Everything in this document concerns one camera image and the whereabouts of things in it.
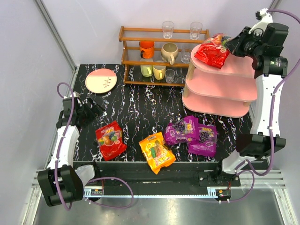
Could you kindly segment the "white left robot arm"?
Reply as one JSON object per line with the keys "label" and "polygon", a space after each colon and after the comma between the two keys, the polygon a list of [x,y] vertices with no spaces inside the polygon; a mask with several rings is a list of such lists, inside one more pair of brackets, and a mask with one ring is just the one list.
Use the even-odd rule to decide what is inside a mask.
{"label": "white left robot arm", "polygon": [[92,98],[65,97],[59,114],[57,142],[50,163],[39,171],[37,180],[49,207],[80,201],[84,186],[95,178],[96,164],[73,168],[73,156],[80,131],[105,111]]}

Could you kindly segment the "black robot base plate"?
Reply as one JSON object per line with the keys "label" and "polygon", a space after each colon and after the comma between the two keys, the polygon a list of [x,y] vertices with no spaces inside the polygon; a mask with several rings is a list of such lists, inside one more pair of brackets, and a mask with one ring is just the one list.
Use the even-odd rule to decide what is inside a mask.
{"label": "black robot base plate", "polygon": [[82,165],[95,165],[96,173],[101,177],[118,177],[126,182],[190,182],[207,186],[239,187],[240,179],[235,175],[230,181],[214,181],[213,173],[218,167],[217,162],[175,162],[162,168],[155,174],[147,162],[87,162],[75,161],[75,168]]}

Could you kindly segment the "pink and cream plate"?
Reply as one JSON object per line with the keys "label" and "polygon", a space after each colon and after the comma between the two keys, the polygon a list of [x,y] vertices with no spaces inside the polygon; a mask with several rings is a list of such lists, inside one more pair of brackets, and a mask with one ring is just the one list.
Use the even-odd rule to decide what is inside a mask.
{"label": "pink and cream plate", "polygon": [[106,68],[97,69],[88,74],[85,79],[86,88],[93,93],[109,92],[117,83],[116,74]]}

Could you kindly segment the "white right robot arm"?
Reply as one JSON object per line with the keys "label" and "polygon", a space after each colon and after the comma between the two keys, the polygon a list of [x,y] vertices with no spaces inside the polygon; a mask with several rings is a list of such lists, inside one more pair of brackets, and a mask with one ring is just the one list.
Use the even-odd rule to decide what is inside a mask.
{"label": "white right robot arm", "polygon": [[287,76],[288,60],[280,54],[288,35],[288,26],[274,22],[258,22],[245,27],[225,46],[237,57],[250,57],[255,71],[257,100],[255,120],[250,134],[242,134],[236,150],[221,162],[222,172],[236,174],[239,169],[262,157],[274,157],[286,145],[280,136],[279,107],[281,89]]}

